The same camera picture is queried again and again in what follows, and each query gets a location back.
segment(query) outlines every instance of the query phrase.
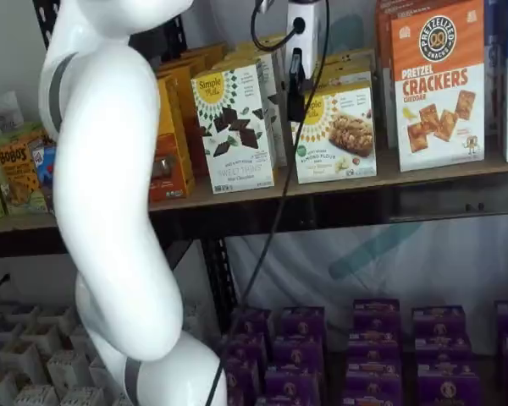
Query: purple box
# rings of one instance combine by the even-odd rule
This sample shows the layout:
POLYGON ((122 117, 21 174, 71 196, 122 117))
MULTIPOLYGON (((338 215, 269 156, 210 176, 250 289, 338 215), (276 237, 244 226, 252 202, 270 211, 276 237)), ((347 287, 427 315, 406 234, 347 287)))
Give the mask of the purple box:
POLYGON ((238 321, 238 333, 252 334, 262 333, 265 337, 265 344, 269 346, 274 337, 274 313, 271 310, 248 307, 240 312, 235 309, 232 317, 238 321))
POLYGON ((344 391, 340 406, 401 406, 400 397, 388 393, 344 391))
POLYGON ((468 363, 419 364, 417 386, 420 406, 481 404, 480 379, 468 363))
POLYGON ((371 361, 392 360, 400 358, 400 345, 393 332, 351 332, 348 336, 349 358, 364 358, 371 361))
POLYGON ((388 393, 400 399, 401 377, 399 362, 349 362, 345 389, 370 394, 388 393))
POLYGON ((265 372, 265 392, 301 398, 313 406, 321 404, 317 372, 308 366, 270 365, 265 372))
POLYGON ((356 299, 353 327, 357 330, 400 332, 399 308, 397 299, 356 299))
POLYGON ((244 395, 245 406, 252 406, 257 395, 261 393, 256 361, 228 357, 224 360, 224 370, 228 388, 240 389, 244 395))
POLYGON ((326 343, 325 310, 323 307, 285 307, 280 317, 282 334, 321 337, 326 343))
POLYGON ((467 335, 454 337, 416 337, 417 362, 468 361, 472 346, 467 335))
POLYGON ((417 336, 467 334, 465 311, 461 306, 412 309, 412 324, 417 336))

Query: black cable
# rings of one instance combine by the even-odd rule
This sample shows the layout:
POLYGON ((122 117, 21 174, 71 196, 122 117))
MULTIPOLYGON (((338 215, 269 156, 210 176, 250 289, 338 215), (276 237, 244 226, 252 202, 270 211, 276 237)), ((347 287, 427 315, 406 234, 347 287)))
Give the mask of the black cable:
MULTIPOLYGON (((256 7, 254 8, 254 13, 252 14, 251 19, 251 27, 254 26, 254 22, 256 19, 257 10, 260 7, 261 0, 258 0, 256 3, 256 7)), ((325 0, 325 8, 326 8, 326 16, 325 16, 325 38, 323 40, 323 53, 322 53, 322 61, 320 62, 320 69, 318 71, 318 75, 316 77, 316 80, 314 81, 314 86, 312 87, 312 91, 310 96, 308 97, 308 101, 306 102, 306 108, 305 108, 305 116, 308 112, 308 109, 311 106, 312 98, 314 97, 314 93, 316 92, 316 89, 318 88, 318 85, 320 83, 320 79, 322 78, 322 72, 323 67, 325 65, 325 58, 328 54, 328 43, 329 43, 329 0, 325 0)), ((252 40, 254 40, 255 33, 252 32, 252 40)), ((240 304, 239 304, 239 312, 243 312, 246 308, 246 301, 248 300, 248 295, 250 294, 252 290, 252 286, 254 286, 254 282, 257 279, 258 274, 260 273, 262 269, 263 261, 265 260, 265 257, 267 256, 267 253, 269 251, 269 245, 271 245, 271 241, 273 241, 273 237, 275 233, 277 232, 277 228, 280 223, 280 218, 282 217, 282 212, 284 210, 284 205, 286 203, 286 200, 288 198, 288 188, 290 187, 290 180, 291 180, 291 174, 294 172, 295 167, 295 156, 297 155, 297 146, 299 145, 299 140, 301 139, 301 131, 303 130, 303 125, 305 124, 305 117, 301 120, 299 124, 299 128, 297 129, 297 132, 295 133, 295 141, 294 141, 294 154, 291 157, 291 162, 288 162, 288 172, 286 173, 286 180, 284 181, 284 188, 282 190, 282 195, 280 196, 279 200, 279 206, 277 208, 277 213, 275 214, 273 225, 271 226, 271 231, 269 232, 269 235, 267 239, 265 240, 265 245, 263 246, 262 253, 260 254, 259 259, 257 260, 256 267, 254 268, 254 272, 251 275, 250 280, 248 281, 248 284, 246 285, 245 292, 243 293, 243 296, 241 298, 240 304)), ((235 318, 235 320, 232 323, 232 326, 229 330, 229 336, 228 341, 235 335, 235 331, 237 330, 237 326, 239 325, 238 319, 235 318)), ((224 369, 224 363, 223 360, 225 359, 226 355, 228 353, 228 345, 227 343, 224 345, 224 348, 222 350, 222 353, 220 354, 219 362, 218 362, 218 368, 217 372, 213 379, 213 384, 211 386, 211 391, 209 392, 209 396, 207 398, 207 401, 205 402, 205 406, 211 406, 211 403, 213 402, 214 393, 217 390, 218 381, 220 380, 220 376, 222 375, 222 371, 224 369)))

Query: white wall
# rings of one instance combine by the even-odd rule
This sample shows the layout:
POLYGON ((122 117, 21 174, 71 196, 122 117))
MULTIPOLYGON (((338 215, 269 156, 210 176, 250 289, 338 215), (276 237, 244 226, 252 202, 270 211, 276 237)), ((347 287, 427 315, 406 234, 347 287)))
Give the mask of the white wall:
POLYGON ((45 46, 31 0, 0 0, 0 93, 16 91, 25 120, 37 120, 45 46))

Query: pretzelized crackers box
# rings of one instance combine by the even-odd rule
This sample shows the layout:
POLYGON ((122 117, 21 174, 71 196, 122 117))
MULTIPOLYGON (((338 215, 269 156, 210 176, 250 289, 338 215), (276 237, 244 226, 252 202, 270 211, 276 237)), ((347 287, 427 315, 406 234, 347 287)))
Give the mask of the pretzelized crackers box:
POLYGON ((390 26, 400 170, 483 160, 483 1, 407 10, 390 26))

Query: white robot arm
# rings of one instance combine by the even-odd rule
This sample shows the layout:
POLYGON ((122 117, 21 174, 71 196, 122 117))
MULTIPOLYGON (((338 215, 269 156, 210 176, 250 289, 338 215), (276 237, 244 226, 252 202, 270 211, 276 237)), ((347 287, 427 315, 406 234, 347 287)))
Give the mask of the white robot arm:
MULTIPOLYGON (((148 62, 127 45, 191 2, 63 0, 41 72, 41 119, 58 143, 55 214, 79 270, 80 318, 114 380, 142 406, 203 405, 218 368, 218 357, 181 331, 179 289, 148 217, 159 96, 148 62)), ((306 14, 304 2, 290 4, 293 16, 305 15, 300 37, 312 36, 290 41, 309 74, 317 2, 307 1, 306 14)), ((221 376, 212 405, 225 404, 221 376)))

